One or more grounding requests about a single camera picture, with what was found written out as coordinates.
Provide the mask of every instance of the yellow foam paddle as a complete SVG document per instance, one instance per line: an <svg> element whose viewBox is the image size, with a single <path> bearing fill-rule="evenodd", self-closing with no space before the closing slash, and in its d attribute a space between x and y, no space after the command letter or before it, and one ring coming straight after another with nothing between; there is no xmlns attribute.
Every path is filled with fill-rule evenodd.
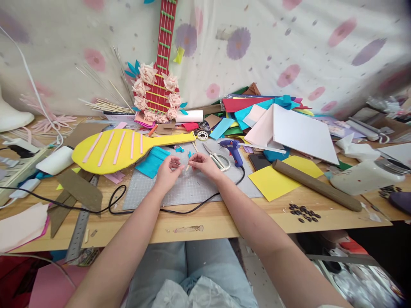
<svg viewBox="0 0 411 308"><path fill-rule="evenodd" d="M131 158L131 144L133 139L134 133L134 147L132 149L133 158ZM110 145L107 149L107 152L104 155L104 158L101 162L101 166L98 166L102 154L106 148L107 143L110 140ZM93 147L94 143L98 139L97 144L94 147L94 150L90 153L89 157L87 158L86 162L85 157L88 155L90 149ZM118 151L119 144L121 139L123 139L121 143L121 147ZM151 148L155 146L162 146L162 145L171 145L171 144L178 144L184 142L192 142L196 140L194 134L179 134L179 135L171 135L171 136L164 136L164 137L146 137L143 135L143 151L140 152L140 139L141 134L134 132L128 129L117 129L117 130L107 130L101 134L95 134L93 136L88 137L87 139L80 142L74 149L72 154L72 159L76 164L78 164L82 169L95 173L95 174L108 174L108 173L115 173L124 169L131 164L135 163L139 159L141 159ZM114 164L114 160L118 151L117 162Z"/></svg>

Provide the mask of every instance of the scissors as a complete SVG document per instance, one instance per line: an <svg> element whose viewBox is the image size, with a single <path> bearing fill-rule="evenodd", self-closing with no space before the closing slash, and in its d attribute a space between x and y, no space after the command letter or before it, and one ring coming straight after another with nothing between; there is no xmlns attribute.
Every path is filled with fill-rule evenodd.
<svg viewBox="0 0 411 308"><path fill-rule="evenodd" d="M205 144L203 144L205 150L207 151L208 154L210 154L211 159L214 161L214 163L217 165L217 167L221 170L221 171L227 171L228 169L230 169L231 167L231 163L228 160L228 158L226 158L225 156L218 154L218 153L213 153Z"/></svg>

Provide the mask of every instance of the jeans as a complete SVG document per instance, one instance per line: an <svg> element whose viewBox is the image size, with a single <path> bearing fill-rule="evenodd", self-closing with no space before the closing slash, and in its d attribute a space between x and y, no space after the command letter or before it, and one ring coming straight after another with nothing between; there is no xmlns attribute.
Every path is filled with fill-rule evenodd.
<svg viewBox="0 0 411 308"><path fill-rule="evenodd" d="M241 307L258 307L248 279L227 239L150 244L131 280L126 308L151 307L166 279L190 294L205 276Z"/></svg>

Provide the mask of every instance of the blue glue gun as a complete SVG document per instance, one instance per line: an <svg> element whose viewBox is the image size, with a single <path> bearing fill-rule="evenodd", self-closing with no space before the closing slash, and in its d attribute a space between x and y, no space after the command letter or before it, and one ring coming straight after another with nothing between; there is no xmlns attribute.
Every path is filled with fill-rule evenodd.
<svg viewBox="0 0 411 308"><path fill-rule="evenodd" d="M227 148L230 151L230 154L234 158L236 167L241 167L243 165L243 160L238 152L238 149L240 148L239 143L240 142L237 140L223 140L218 143L220 146Z"/></svg>

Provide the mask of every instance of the cutting mat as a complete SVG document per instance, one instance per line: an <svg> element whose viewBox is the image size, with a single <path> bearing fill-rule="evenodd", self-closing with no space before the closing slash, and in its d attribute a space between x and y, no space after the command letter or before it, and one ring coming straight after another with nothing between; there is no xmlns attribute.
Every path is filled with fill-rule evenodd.
<svg viewBox="0 0 411 308"><path fill-rule="evenodd" d="M225 174L233 181L237 182L240 180L243 171L241 168L234 166L234 159L229 156L229 151L226 148L221 148L218 143L212 139L208 139L204 142L197 141L197 148L199 152L206 153L203 147L205 143L210 150L215 153L220 153L225 155L231 161L231 168L225 171ZM185 149L184 153L177 153L175 150L162 147L164 150L169 151L171 155L180 157L182 164L187 165L188 162L188 152L191 151L192 154L196 153L192 143L182 144ZM250 198L262 197L262 193L254 185L254 183L249 179L248 175L253 173L248 163L243 159L243 166L245 169L245 177L243 181L238 185L238 187ZM127 195L123 204L123 210L135 209L143 198L147 195L150 189L153 187L156 178L150 179L141 172L134 170L133 176L131 177L130 184L127 189ZM211 195L218 192L217 187L207 179L207 177L201 173L199 170L193 172L190 167L188 171L184 169L182 175L178 178L174 187L166 194L163 200L163 206L178 205L178 204L191 204L200 203L209 198ZM215 196L211 201L221 201L220 195Z"/></svg>

